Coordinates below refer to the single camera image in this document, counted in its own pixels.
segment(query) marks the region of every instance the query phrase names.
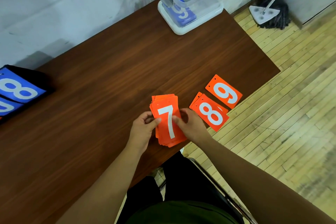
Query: green shirt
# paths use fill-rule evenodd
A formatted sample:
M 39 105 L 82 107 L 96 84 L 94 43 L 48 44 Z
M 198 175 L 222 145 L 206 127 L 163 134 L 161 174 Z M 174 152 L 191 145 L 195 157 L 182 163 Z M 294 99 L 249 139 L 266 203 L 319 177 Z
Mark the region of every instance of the green shirt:
M 166 201 L 134 213 L 126 224 L 238 224 L 213 205 L 194 201 Z

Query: forearm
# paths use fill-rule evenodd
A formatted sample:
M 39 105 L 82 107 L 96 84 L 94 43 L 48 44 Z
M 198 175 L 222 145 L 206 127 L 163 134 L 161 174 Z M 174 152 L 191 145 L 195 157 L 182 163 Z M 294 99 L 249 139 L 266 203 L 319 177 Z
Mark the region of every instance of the forearm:
M 258 223 L 333 223 L 286 185 L 239 157 L 210 135 L 198 143 Z
M 137 168 L 141 153 L 126 147 L 57 224 L 113 223 Z

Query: dark mop strands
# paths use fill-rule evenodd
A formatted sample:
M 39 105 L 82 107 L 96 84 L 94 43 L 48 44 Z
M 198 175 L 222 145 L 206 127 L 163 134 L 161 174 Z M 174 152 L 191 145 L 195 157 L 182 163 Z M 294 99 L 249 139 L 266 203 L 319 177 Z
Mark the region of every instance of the dark mop strands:
M 258 0 L 257 6 L 266 7 L 271 0 Z M 279 28 L 284 29 L 291 22 L 289 18 L 288 5 L 283 0 L 275 0 L 270 8 L 280 10 L 280 13 L 269 21 L 259 25 L 261 28 Z

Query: white container base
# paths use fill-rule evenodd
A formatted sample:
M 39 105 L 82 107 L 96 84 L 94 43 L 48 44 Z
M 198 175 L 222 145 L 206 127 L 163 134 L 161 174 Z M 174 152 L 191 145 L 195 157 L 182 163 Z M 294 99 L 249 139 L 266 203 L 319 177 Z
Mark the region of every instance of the white container base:
M 160 12 L 160 14 L 162 15 L 162 17 L 165 19 L 165 21 L 168 23 L 170 28 L 174 31 L 175 34 L 184 35 L 185 33 L 193 30 L 194 28 L 198 27 L 199 25 L 202 25 L 204 22 L 207 22 L 209 19 L 212 19 L 216 15 L 220 14 L 223 11 L 224 6 L 221 4 L 218 9 L 216 9 L 212 12 L 209 12 L 208 14 L 202 16 L 201 18 L 197 18 L 195 21 L 189 23 L 188 25 L 186 25 L 182 28 L 178 27 L 173 22 L 173 20 L 170 18 L 170 16 L 167 14 L 166 10 L 164 9 L 164 7 L 162 5 L 162 1 L 160 1 L 157 4 L 157 9 Z

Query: person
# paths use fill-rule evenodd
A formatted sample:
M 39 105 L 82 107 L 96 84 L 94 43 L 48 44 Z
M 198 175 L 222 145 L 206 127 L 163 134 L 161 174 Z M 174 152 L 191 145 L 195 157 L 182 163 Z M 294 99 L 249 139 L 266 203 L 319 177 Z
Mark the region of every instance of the person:
M 212 139 L 194 111 L 180 111 L 187 116 L 187 122 L 176 116 L 173 121 L 209 157 L 259 224 L 336 223 L 292 189 Z M 141 114 L 133 122 L 124 150 L 57 224 L 113 224 L 126 193 L 118 224 L 243 223 L 237 210 L 180 153 L 163 164 L 165 201 L 153 177 L 144 178 L 128 190 L 140 156 L 160 122 L 151 112 Z

